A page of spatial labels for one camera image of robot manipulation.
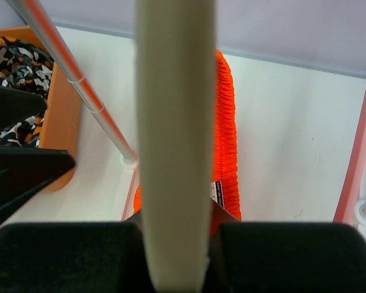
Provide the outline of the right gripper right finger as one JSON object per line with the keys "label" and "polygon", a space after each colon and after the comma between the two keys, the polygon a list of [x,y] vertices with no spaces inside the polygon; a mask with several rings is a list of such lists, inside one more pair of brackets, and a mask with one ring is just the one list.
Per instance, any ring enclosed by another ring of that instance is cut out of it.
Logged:
{"label": "right gripper right finger", "polygon": [[366,292],[366,241],[331,222],[240,222],[212,205],[204,292]]}

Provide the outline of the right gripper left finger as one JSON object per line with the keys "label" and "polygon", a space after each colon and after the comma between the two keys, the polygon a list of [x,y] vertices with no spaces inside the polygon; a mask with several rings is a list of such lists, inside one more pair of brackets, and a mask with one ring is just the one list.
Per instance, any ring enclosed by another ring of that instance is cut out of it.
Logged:
{"label": "right gripper left finger", "polygon": [[0,229],[0,292],[154,292],[133,223],[16,223]]}

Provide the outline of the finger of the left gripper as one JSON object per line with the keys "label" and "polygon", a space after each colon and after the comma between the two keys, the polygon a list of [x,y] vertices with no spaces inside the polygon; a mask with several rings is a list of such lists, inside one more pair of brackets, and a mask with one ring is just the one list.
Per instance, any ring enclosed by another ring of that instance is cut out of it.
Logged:
{"label": "finger of the left gripper", "polygon": [[0,225],[75,166],[66,150],[0,146]]}
{"label": "finger of the left gripper", "polygon": [[0,86],[0,130],[46,109],[41,95]]}

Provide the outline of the camouflage patterned shorts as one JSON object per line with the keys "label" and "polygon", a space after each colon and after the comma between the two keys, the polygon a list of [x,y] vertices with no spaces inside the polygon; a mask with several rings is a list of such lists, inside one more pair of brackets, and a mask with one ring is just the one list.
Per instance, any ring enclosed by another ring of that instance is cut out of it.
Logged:
{"label": "camouflage patterned shorts", "polygon": [[[17,38],[0,37],[0,86],[35,93],[48,100],[54,60],[41,48]],[[0,146],[37,148],[45,112],[0,129]]]}

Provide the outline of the orange shorts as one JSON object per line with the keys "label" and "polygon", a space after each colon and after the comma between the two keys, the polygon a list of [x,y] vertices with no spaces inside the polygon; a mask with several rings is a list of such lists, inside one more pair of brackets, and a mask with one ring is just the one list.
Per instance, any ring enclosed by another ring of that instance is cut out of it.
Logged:
{"label": "orange shorts", "polygon": [[215,56],[217,78],[210,194],[226,212],[241,221],[234,81],[230,66],[221,51],[216,49]]}

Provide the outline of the beige hanger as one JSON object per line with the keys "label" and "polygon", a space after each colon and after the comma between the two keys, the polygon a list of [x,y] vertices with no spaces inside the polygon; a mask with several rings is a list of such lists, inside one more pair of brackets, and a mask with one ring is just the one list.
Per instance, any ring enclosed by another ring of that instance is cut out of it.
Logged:
{"label": "beige hanger", "polygon": [[199,292],[208,265],[215,2],[138,1],[141,216],[157,292]]}

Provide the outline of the pink hanger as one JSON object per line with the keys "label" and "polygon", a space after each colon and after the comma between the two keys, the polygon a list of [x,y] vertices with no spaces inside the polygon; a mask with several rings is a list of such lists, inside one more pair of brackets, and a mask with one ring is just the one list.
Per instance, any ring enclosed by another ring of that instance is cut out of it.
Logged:
{"label": "pink hanger", "polygon": [[345,175],[342,191],[335,210],[333,222],[351,222],[354,205],[357,202],[359,188],[366,162],[366,88],[362,102],[359,121],[354,137],[353,148]]}

